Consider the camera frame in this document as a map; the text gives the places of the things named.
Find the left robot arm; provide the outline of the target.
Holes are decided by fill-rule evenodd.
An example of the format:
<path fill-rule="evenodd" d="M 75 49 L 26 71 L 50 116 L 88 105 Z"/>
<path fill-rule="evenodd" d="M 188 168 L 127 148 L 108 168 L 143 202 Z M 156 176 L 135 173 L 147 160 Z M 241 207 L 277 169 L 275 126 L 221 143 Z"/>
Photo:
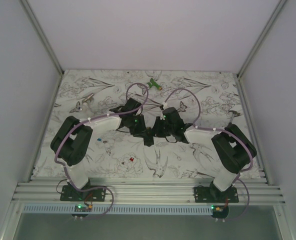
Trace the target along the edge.
<path fill-rule="evenodd" d="M 79 201 L 90 195 L 90 182 L 83 167 L 83 160 L 92 137 L 99 137 L 105 132 L 115 131 L 130 121 L 135 126 L 135 118 L 143 104 L 129 98 L 125 105 L 109 110 L 106 114 L 81 120 L 74 116 L 67 117 L 50 143 L 55 153 L 54 162 L 61 165 L 68 184 L 73 188 L 72 195 Z"/>

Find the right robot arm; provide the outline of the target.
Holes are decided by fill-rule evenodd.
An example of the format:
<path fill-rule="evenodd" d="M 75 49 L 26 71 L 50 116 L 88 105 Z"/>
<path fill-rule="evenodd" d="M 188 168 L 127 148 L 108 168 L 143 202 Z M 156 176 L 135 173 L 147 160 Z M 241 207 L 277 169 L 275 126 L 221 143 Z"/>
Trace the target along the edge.
<path fill-rule="evenodd" d="M 240 128 L 229 123 L 225 128 L 205 128 L 185 123 L 174 107 L 156 117 L 152 132 L 155 137 L 172 136 L 177 142 L 202 145 L 212 143 L 222 164 L 219 173 L 214 177 L 214 185 L 209 191 L 214 202 L 222 202 L 242 172 L 253 167 L 257 150 Z"/>

